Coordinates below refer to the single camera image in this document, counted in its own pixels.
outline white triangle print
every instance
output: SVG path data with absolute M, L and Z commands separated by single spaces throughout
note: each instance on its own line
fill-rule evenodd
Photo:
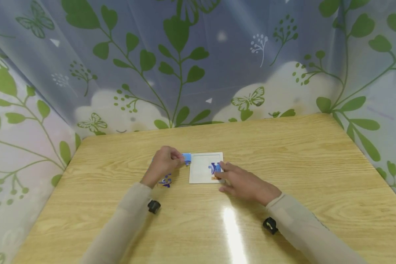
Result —
M 59 45 L 60 45 L 60 41 L 59 40 L 52 39 L 52 38 L 50 40 L 51 40 L 51 42 L 53 42 L 54 45 L 56 45 L 56 47 L 59 47 Z

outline left hand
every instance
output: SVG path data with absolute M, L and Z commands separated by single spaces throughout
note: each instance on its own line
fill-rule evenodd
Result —
M 172 173 L 176 167 L 179 167 L 185 160 L 177 149 L 169 146 L 162 146 L 154 155 L 148 170 L 140 183 L 153 187 L 165 175 Z

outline hand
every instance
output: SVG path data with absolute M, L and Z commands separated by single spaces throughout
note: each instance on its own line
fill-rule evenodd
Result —
M 279 197 L 282 192 L 273 184 L 263 181 L 253 173 L 247 172 L 231 163 L 220 161 L 220 167 L 224 172 L 216 172 L 218 178 L 228 180 L 230 186 L 224 185 L 219 188 L 223 193 L 229 193 L 234 197 L 259 202 L 266 206 Z
M 173 147 L 162 146 L 155 153 L 153 161 L 140 183 L 153 189 L 161 178 L 172 173 L 182 163 L 184 163 L 182 153 Z

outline right hand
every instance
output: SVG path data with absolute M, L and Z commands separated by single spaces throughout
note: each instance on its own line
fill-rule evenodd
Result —
M 228 180 L 231 184 L 230 186 L 224 185 L 220 187 L 220 192 L 245 200 L 256 201 L 264 206 L 282 194 L 273 184 L 263 181 L 253 173 L 247 172 L 238 166 L 220 161 L 220 167 L 224 172 L 216 172 L 214 175 Z

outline white cloud print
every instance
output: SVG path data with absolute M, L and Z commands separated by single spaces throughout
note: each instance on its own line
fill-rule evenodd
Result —
M 142 100 L 129 103 L 114 91 L 96 92 L 90 106 L 75 110 L 75 130 L 81 137 L 87 137 L 157 129 L 154 125 L 157 119 L 168 123 L 156 106 Z
M 317 97 L 334 97 L 338 91 L 337 83 L 326 75 L 317 74 L 307 85 L 301 85 L 299 81 L 297 83 L 297 77 L 307 71 L 296 67 L 297 63 L 287 62 L 264 83 L 254 83 L 237 91 L 233 96 L 234 104 L 221 109 L 213 121 L 270 118 L 270 114 L 289 109 L 294 109 L 297 115 L 320 112 L 315 103 Z

